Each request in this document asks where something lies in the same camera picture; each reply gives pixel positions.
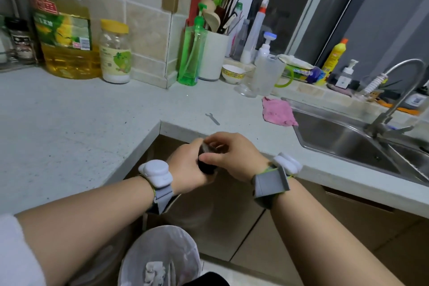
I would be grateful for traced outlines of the clear glass cup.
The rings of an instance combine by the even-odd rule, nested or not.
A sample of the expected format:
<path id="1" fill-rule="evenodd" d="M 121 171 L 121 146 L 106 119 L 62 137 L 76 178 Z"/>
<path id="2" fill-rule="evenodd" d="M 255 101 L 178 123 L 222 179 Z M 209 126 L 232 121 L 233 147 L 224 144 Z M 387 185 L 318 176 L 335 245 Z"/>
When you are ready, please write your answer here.
<path id="1" fill-rule="evenodd" d="M 252 88 L 253 80 L 252 76 L 245 76 L 241 82 L 234 87 L 234 91 L 247 98 L 256 98 L 258 94 Z"/>

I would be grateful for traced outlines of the brown cabinet door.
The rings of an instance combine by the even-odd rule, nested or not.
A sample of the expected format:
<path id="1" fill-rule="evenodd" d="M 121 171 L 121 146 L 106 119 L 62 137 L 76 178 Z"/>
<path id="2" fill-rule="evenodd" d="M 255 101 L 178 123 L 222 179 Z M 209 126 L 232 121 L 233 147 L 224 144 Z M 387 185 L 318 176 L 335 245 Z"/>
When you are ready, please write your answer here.
<path id="1" fill-rule="evenodd" d="M 143 230 L 176 225 L 195 240 L 200 253 L 230 261 L 262 213 L 251 185 L 219 168 L 213 182 L 181 195 L 166 213 L 145 214 Z"/>

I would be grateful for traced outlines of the dark spice jar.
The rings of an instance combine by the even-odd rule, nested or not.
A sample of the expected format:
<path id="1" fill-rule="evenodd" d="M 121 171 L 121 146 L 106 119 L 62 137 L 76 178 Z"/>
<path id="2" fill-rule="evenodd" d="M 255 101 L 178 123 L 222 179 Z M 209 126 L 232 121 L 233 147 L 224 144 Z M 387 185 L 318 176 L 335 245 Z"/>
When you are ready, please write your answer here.
<path id="1" fill-rule="evenodd" d="M 4 23 L 12 38 L 17 58 L 36 63 L 34 43 L 27 21 L 18 17 L 6 17 Z"/>

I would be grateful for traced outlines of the pack of wet wipes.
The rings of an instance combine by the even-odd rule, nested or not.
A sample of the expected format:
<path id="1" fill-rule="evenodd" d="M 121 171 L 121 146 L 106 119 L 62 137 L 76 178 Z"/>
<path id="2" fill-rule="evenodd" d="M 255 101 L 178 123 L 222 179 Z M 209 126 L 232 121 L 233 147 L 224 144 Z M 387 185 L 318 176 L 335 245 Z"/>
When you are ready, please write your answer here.
<path id="1" fill-rule="evenodd" d="M 314 84 L 322 78 L 323 72 L 319 67 L 313 66 L 294 56 L 282 54 L 278 55 L 278 59 L 286 65 L 282 77 L 290 78 L 291 71 L 293 71 L 294 80 L 303 81 L 308 84 Z"/>

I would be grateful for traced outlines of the person's left hand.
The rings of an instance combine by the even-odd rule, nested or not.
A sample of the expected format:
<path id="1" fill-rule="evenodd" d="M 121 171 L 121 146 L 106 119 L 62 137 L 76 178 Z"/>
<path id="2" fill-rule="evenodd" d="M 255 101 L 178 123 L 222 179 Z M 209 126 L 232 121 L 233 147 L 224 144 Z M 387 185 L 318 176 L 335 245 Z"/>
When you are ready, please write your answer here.
<path id="1" fill-rule="evenodd" d="M 171 184 L 174 195 L 181 195 L 201 186 L 211 184 L 216 175 L 204 174 L 198 167 L 200 146 L 203 138 L 179 146 L 168 158 L 169 172 L 173 177 Z"/>

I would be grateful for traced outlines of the person's left forearm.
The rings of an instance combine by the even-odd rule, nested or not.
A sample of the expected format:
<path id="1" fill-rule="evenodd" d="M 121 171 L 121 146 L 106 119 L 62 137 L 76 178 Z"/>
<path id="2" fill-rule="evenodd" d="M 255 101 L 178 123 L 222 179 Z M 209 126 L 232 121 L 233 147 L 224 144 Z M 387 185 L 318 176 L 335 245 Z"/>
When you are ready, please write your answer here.
<path id="1" fill-rule="evenodd" d="M 101 247 L 151 205 L 154 191 L 133 177 L 15 215 L 47 286 L 64 285 Z"/>

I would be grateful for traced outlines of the person's right hand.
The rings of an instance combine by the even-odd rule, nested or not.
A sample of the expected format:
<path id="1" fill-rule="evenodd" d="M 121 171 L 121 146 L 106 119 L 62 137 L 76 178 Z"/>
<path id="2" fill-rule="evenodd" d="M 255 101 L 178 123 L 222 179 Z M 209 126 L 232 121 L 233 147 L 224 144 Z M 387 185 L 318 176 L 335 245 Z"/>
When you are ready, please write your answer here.
<path id="1" fill-rule="evenodd" d="M 221 148 L 220 153 L 233 154 L 235 160 L 233 167 L 222 169 L 242 182 L 250 183 L 254 175 L 264 172 L 271 164 L 250 140 L 239 133 L 216 132 L 206 137 L 204 142 Z"/>

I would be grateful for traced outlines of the large cooking oil bottle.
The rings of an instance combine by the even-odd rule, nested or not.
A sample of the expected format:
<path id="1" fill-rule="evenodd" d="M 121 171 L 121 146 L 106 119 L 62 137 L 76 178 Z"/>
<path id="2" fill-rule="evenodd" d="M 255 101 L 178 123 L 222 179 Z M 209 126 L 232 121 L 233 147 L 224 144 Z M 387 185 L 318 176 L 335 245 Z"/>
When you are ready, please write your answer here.
<path id="1" fill-rule="evenodd" d="M 100 78 L 99 48 L 93 35 L 95 0 L 30 0 L 46 69 L 67 79 Z"/>

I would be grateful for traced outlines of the person's right forearm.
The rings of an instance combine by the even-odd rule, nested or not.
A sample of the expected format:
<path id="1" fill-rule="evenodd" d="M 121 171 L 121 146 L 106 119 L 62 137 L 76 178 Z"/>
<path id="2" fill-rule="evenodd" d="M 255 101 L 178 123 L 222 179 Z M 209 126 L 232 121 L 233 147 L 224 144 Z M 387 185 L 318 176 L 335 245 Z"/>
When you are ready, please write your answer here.
<path id="1" fill-rule="evenodd" d="M 270 210 L 304 286 L 405 286 L 296 179 Z"/>

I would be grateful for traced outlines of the yellow-lidded plastic jar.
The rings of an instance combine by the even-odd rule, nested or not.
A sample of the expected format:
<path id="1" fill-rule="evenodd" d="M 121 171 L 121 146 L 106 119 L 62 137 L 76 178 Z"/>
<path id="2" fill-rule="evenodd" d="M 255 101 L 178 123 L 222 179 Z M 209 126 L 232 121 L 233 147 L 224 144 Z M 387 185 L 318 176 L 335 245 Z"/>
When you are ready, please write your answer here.
<path id="1" fill-rule="evenodd" d="M 99 56 L 102 79 L 112 84 L 130 81 L 132 52 L 129 42 L 129 26 L 125 23 L 101 19 Z"/>

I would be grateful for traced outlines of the pink cleaning cloth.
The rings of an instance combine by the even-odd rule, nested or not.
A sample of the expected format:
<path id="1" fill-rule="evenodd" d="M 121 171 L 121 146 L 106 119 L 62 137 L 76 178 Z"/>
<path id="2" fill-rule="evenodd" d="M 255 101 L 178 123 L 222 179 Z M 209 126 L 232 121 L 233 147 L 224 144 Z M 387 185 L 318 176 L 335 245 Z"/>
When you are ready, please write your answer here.
<path id="1" fill-rule="evenodd" d="M 278 126 L 293 127 L 298 126 L 292 108 L 286 100 L 262 98 L 263 119 Z"/>

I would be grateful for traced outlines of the clear bottle green cap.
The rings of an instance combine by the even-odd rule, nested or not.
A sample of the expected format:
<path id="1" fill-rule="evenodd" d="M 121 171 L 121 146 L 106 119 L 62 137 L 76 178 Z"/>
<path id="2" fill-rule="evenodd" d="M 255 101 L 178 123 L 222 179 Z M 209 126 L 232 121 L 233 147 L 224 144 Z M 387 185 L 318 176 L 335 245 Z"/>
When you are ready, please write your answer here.
<path id="1" fill-rule="evenodd" d="M 238 34 L 240 27 L 242 25 L 242 21 L 243 21 L 242 12 L 243 12 L 243 3 L 237 2 L 234 8 L 234 13 L 236 13 L 237 16 L 232 20 L 232 23 L 228 28 L 228 43 L 227 43 L 225 57 L 230 57 L 233 44 L 235 43 L 236 35 Z"/>

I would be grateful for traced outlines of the white wrist tracker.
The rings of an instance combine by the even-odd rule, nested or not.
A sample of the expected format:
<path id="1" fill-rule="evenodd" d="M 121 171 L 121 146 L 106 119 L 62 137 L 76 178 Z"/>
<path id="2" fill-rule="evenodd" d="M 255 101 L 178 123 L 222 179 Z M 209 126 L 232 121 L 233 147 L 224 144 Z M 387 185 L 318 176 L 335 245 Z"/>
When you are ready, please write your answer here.
<path id="1" fill-rule="evenodd" d="M 173 176 L 169 165 L 162 160 L 153 159 L 139 166 L 140 175 L 146 179 L 153 191 L 154 199 L 148 213 L 161 215 L 166 212 L 176 199 L 172 189 Z"/>
<path id="2" fill-rule="evenodd" d="M 295 158 L 284 152 L 279 153 L 264 172 L 253 176 L 251 184 L 254 187 L 254 201 L 270 210 L 275 197 L 290 190 L 288 180 L 302 169 L 303 165 Z"/>

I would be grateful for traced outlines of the clear plastic measuring jug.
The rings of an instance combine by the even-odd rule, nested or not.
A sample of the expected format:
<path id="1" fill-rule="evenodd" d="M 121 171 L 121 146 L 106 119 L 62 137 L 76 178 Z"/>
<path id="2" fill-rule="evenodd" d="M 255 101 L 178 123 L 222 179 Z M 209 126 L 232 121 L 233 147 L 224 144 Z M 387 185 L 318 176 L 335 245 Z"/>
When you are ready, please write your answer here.
<path id="1" fill-rule="evenodd" d="M 258 57 L 255 60 L 255 66 L 253 78 L 250 81 L 250 91 L 255 95 L 267 97 L 275 87 L 285 88 L 293 81 L 293 69 L 287 67 L 286 63 L 277 56 Z M 285 70 L 290 73 L 289 81 L 285 84 L 278 84 L 278 80 Z"/>

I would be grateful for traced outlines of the yellow detergent bottle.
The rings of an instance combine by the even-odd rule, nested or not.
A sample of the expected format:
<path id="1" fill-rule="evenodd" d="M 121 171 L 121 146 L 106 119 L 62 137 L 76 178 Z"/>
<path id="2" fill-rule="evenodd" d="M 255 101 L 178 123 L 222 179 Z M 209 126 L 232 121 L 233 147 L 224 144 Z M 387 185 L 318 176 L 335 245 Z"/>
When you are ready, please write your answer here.
<path id="1" fill-rule="evenodd" d="M 338 64 L 340 57 L 346 51 L 347 42 L 348 42 L 348 39 L 343 38 L 341 39 L 340 43 L 336 44 L 333 47 L 328 58 L 326 59 L 326 61 L 324 62 L 321 68 L 321 74 L 317 82 L 314 83 L 316 86 L 323 86 L 327 83 L 329 75 L 333 72 L 336 65 Z"/>

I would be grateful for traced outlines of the small dark round object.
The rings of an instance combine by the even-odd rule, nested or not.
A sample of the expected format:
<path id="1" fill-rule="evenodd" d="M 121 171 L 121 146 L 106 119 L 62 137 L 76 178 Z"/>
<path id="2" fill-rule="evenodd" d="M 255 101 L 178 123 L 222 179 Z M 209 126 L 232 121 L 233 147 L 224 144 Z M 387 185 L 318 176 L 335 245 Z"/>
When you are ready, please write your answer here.
<path id="1" fill-rule="evenodd" d="M 201 170 L 201 172 L 203 172 L 206 175 L 213 175 L 213 174 L 215 174 L 215 172 L 217 170 L 217 166 L 207 164 L 207 163 L 201 161 L 200 155 L 204 154 L 204 153 L 215 153 L 215 154 L 217 154 L 218 150 L 217 150 L 217 148 L 212 147 L 211 145 L 203 142 L 200 146 L 199 153 L 198 153 L 198 159 L 197 159 L 198 168 Z"/>

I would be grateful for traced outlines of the stainless steel sink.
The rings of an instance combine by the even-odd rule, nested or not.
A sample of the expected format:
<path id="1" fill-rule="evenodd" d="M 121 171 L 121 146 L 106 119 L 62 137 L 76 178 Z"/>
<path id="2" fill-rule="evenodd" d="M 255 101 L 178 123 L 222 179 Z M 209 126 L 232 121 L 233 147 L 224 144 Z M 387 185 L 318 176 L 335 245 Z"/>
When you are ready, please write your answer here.
<path id="1" fill-rule="evenodd" d="M 288 101 L 304 148 L 429 187 L 429 142 L 399 134 L 372 138 L 368 125 L 315 106 Z"/>

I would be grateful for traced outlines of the chrome kitchen faucet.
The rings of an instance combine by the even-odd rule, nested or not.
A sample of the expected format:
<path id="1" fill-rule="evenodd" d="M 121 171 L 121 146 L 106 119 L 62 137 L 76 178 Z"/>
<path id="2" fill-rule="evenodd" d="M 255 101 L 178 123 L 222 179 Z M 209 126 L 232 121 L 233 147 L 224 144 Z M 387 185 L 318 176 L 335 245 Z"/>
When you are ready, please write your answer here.
<path id="1" fill-rule="evenodd" d="M 410 94 L 417 88 L 418 83 L 422 80 L 426 72 L 425 63 L 421 59 L 408 59 L 398 64 L 390 67 L 385 70 L 383 74 L 388 76 L 390 73 L 394 72 L 396 69 L 401 68 L 405 65 L 412 64 L 415 66 L 416 77 L 411 81 L 410 85 L 405 89 L 401 96 L 392 104 L 392 106 L 381 113 L 371 124 L 366 126 L 363 130 L 363 133 L 372 139 L 396 139 L 403 142 L 407 142 L 405 132 L 410 132 L 414 129 L 414 126 L 406 126 L 400 129 L 392 129 L 388 126 L 388 123 L 391 121 L 394 112 L 399 108 L 401 103 L 406 100 Z"/>

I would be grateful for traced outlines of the white spray bottle red cap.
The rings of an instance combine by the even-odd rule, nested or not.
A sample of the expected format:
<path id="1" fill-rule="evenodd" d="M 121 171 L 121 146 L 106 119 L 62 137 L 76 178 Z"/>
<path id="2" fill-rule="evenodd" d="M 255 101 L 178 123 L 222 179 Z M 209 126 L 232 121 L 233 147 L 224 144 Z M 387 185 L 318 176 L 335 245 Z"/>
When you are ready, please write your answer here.
<path id="1" fill-rule="evenodd" d="M 244 46 L 242 55 L 240 57 L 240 62 L 245 65 L 248 65 L 251 63 L 252 54 L 255 50 L 255 47 L 259 38 L 260 30 L 261 30 L 263 21 L 265 19 L 265 12 L 268 4 L 269 4 L 269 0 L 262 1 L 259 11 L 257 12 L 256 17 L 254 19 L 254 23 L 252 25 L 248 38 L 246 40 L 246 44 Z"/>

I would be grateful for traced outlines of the green dish soap pump bottle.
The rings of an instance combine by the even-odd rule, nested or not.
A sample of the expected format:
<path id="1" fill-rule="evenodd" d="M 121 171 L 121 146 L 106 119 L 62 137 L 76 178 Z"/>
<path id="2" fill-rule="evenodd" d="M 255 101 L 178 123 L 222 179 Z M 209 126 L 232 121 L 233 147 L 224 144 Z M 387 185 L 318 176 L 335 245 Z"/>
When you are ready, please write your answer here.
<path id="1" fill-rule="evenodd" d="M 199 14 L 195 17 L 193 26 L 186 27 L 177 82 L 186 86 L 195 86 L 201 68 L 204 47 L 207 38 L 205 19 L 202 16 L 207 6 L 198 3 Z"/>

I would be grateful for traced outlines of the white left wrist tracker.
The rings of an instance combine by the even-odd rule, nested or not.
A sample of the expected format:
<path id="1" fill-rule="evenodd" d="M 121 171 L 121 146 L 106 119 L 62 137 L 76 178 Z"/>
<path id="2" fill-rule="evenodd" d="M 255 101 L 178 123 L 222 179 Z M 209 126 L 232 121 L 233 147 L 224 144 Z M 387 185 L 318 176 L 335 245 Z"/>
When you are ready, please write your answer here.
<path id="1" fill-rule="evenodd" d="M 172 189 L 173 176 L 169 165 L 162 160 L 153 159 L 139 166 L 140 175 L 146 179 L 153 191 L 154 199 L 148 213 L 161 215 L 166 212 L 176 199 Z"/>

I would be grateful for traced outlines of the trash bin with white bag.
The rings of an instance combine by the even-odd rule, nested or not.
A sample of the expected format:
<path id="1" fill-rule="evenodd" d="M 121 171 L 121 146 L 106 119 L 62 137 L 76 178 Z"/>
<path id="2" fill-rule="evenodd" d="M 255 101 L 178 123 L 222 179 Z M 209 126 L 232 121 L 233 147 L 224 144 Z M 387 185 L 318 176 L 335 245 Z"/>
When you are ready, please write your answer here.
<path id="1" fill-rule="evenodd" d="M 198 278 L 202 262 L 194 239 L 163 225 L 144 232 L 127 251 L 118 286 L 182 286 Z"/>

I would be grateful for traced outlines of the white pump bottle blue top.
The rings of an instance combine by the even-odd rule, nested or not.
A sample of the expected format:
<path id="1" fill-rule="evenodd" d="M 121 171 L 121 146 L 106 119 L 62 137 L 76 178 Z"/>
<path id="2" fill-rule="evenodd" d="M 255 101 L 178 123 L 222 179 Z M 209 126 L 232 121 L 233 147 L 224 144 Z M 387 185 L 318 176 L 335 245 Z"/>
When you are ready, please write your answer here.
<path id="1" fill-rule="evenodd" d="M 258 62 L 260 59 L 267 58 L 270 55 L 270 44 L 272 41 L 276 40 L 277 35 L 274 33 L 271 33 L 269 31 L 264 32 L 263 37 L 265 39 L 265 42 L 262 44 L 262 46 L 259 48 L 254 64 L 255 66 L 258 65 Z"/>

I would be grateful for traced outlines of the white pump soap bottle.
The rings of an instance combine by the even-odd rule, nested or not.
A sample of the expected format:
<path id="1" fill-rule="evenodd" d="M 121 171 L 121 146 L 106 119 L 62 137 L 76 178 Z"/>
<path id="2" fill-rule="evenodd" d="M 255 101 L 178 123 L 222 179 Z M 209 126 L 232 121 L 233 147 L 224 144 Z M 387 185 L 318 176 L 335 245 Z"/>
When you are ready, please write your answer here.
<path id="1" fill-rule="evenodd" d="M 340 76 L 337 79 L 337 82 L 335 83 L 335 87 L 341 88 L 341 89 L 347 89 L 349 84 L 352 81 L 352 74 L 354 72 L 353 68 L 354 66 L 358 64 L 358 61 L 356 60 L 350 60 L 348 66 L 346 66 Z"/>

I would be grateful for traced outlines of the bundle of kitchen utensils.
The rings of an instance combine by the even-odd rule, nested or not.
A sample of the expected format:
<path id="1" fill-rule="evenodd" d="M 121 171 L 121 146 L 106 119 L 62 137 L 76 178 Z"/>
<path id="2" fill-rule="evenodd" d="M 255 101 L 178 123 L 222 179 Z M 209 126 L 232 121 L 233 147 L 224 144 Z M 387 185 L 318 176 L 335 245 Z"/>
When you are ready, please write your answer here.
<path id="1" fill-rule="evenodd" d="M 202 0 L 191 0 L 190 11 L 188 18 L 185 21 L 185 27 L 192 25 L 195 17 L 199 13 L 198 3 Z M 215 10 L 220 20 L 220 27 L 217 30 L 217 33 L 230 35 L 230 33 L 236 28 L 237 24 L 243 18 L 241 15 L 238 15 L 235 7 L 238 5 L 239 0 L 233 4 L 234 0 L 213 0 L 215 4 Z"/>

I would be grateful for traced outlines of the white right wrist tracker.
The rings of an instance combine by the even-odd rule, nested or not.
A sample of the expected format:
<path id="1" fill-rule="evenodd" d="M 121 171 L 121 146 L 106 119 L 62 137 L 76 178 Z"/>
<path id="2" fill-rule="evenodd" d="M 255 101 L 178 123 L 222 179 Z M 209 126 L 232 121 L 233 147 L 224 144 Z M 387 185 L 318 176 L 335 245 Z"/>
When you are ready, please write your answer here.
<path id="1" fill-rule="evenodd" d="M 253 176 L 251 184 L 254 187 L 254 201 L 270 210 L 275 197 L 290 190 L 288 180 L 302 169 L 303 165 L 295 158 L 284 152 L 279 153 L 264 172 Z"/>

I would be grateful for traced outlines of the white sleeve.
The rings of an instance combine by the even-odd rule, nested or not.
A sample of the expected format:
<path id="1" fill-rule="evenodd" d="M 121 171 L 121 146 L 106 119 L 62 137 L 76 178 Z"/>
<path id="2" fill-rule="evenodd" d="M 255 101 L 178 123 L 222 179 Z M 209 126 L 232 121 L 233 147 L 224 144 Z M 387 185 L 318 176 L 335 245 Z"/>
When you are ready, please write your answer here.
<path id="1" fill-rule="evenodd" d="M 42 268 L 11 214 L 0 215 L 0 286 L 46 286 Z"/>

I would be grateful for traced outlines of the small patterned ceramic bowl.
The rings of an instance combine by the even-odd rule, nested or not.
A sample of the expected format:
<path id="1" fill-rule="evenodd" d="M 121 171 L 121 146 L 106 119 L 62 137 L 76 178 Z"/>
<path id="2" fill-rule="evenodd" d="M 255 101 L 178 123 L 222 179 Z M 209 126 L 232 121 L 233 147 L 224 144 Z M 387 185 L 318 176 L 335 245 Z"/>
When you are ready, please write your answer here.
<path id="1" fill-rule="evenodd" d="M 239 84 L 246 74 L 245 69 L 230 64 L 224 64 L 221 69 L 221 75 L 225 82 L 232 85 Z"/>

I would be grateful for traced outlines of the white utensil holder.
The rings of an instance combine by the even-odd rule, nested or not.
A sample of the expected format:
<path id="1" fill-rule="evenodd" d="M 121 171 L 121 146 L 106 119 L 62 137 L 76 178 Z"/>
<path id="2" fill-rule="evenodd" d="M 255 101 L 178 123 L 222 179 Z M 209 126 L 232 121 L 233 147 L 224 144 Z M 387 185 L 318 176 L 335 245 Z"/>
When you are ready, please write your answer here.
<path id="1" fill-rule="evenodd" d="M 229 36 L 208 32 L 198 78 L 214 82 L 221 76 L 221 69 L 227 51 Z"/>

